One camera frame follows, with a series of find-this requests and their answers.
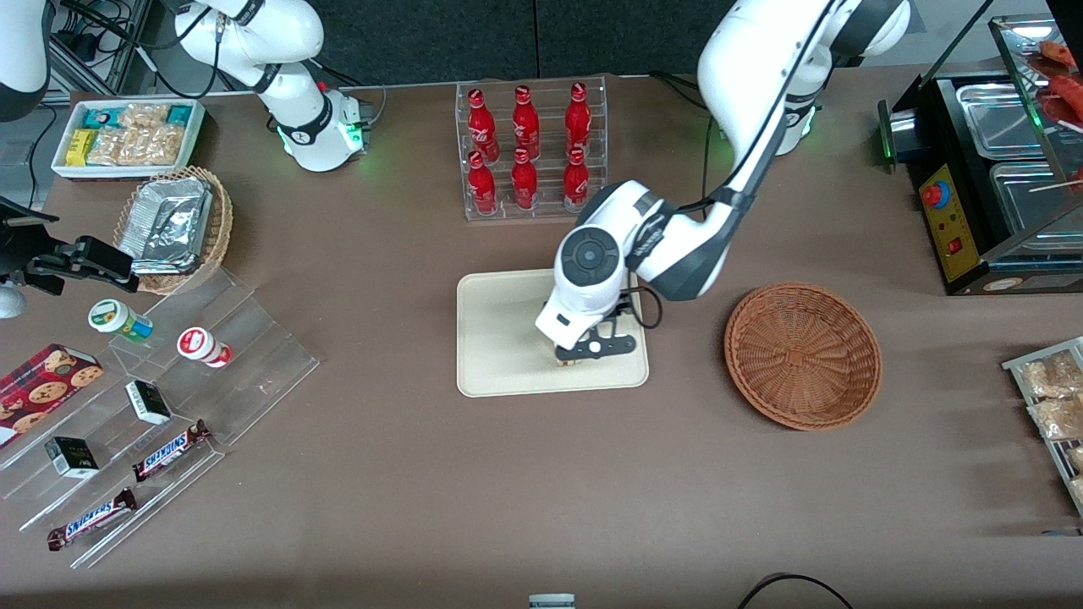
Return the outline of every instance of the table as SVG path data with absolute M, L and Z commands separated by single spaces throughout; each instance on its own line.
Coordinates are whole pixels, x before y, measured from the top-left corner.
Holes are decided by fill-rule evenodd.
M 795 571 L 859 607 L 1078 607 L 1083 541 L 1036 536 L 1078 520 L 999 363 L 1081 334 L 1083 297 L 942 295 L 904 172 L 874 163 L 876 102 L 914 73 L 835 74 L 718 284 L 649 334 L 643 387 L 481 400 L 455 386 L 456 283 L 548 267 L 570 224 L 464 221 L 454 87 L 391 89 L 371 152 L 327 174 L 282 152 L 255 96 L 206 99 L 194 161 L 234 200 L 226 267 L 324 363 L 97 567 L 0 528 L 2 605 L 495 608 L 567 591 L 584 609 L 693 609 Z M 649 79 L 609 83 L 610 179 L 699 199 L 706 115 Z M 731 161 L 712 146 L 708 187 Z M 53 234 L 108 238 L 132 187 L 57 180 Z M 780 428 L 725 371 L 732 307 L 787 280 L 838 293 L 880 341 L 883 390 L 850 427 Z M 103 347 L 86 311 L 116 294 L 27 294 L 0 322 L 0 370 L 50 341 Z M 758 606 L 835 606 L 805 586 Z

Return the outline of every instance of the control panel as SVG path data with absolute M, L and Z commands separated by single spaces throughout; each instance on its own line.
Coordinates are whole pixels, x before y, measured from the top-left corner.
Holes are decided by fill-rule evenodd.
M 958 202 L 948 166 L 941 167 L 917 191 L 932 233 L 940 268 L 955 281 L 978 265 L 981 257 Z

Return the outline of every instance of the empty wicker basket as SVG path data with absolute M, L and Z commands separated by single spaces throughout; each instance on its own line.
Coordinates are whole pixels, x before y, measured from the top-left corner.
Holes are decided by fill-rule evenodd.
M 876 337 L 826 289 L 781 283 L 748 294 L 726 326 L 726 365 L 738 389 L 771 419 L 804 430 L 843 427 L 876 398 Z
M 225 250 L 230 246 L 230 231 L 233 229 L 233 204 L 230 200 L 230 193 L 222 187 L 222 182 L 213 173 L 199 167 L 185 167 L 161 176 L 155 176 L 149 181 L 157 180 L 179 180 L 181 178 L 199 178 L 214 189 L 214 200 L 211 203 L 210 218 L 207 221 L 207 232 L 204 234 L 203 254 L 199 256 L 199 265 L 186 275 L 140 275 L 139 290 L 149 291 L 166 296 L 175 291 L 186 280 L 186 288 L 195 287 L 209 277 L 225 258 Z M 128 197 L 128 205 L 120 212 L 120 221 L 113 231 L 113 246 L 120 245 L 120 235 L 128 224 L 128 215 L 132 209 L 132 202 L 135 193 Z

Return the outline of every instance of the red-lidded bottle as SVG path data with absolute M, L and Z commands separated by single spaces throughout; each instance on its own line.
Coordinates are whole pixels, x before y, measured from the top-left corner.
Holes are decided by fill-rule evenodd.
M 538 202 L 538 172 L 531 163 L 531 154 L 522 146 L 516 148 L 511 184 L 516 191 L 516 205 L 524 211 L 534 209 Z
M 516 111 L 511 113 L 516 128 L 516 145 L 526 148 L 531 160 L 542 156 L 542 131 L 538 111 L 531 103 L 531 88 L 516 87 Z
M 583 165 L 583 148 L 572 148 L 569 166 L 564 168 L 564 209 L 578 213 L 587 202 L 587 182 L 590 171 Z
M 590 151 L 590 106 L 587 105 L 587 86 L 582 82 L 572 85 L 572 103 L 564 113 L 564 129 L 567 132 L 565 153 L 572 154 L 572 148 L 583 148 L 583 154 Z
M 496 141 L 496 121 L 493 113 L 485 107 L 485 95 L 481 89 L 471 89 L 467 93 L 470 101 L 470 139 L 485 158 L 486 165 L 493 165 L 500 158 L 500 144 Z
M 485 159 L 480 152 L 470 151 L 467 158 L 470 161 L 467 182 L 470 183 L 474 208 L 482 216 L 492 216 L 496 213 L 496 181 L 493 180 L 493 172 L 485 167 Z

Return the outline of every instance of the teal snack package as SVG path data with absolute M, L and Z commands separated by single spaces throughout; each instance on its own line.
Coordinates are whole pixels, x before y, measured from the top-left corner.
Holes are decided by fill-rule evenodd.
M 183 127 L 188 124 L 190 116 L 192 116 L 192 106 L 173 106 L 169 108 L 169 118 L 166 119 L 166 122 Z
M 125 108 L 97 108 L 87 111 L 82 119 L 83 129 L 101 129 L 102 127 L 120 127 L 120 113 Z

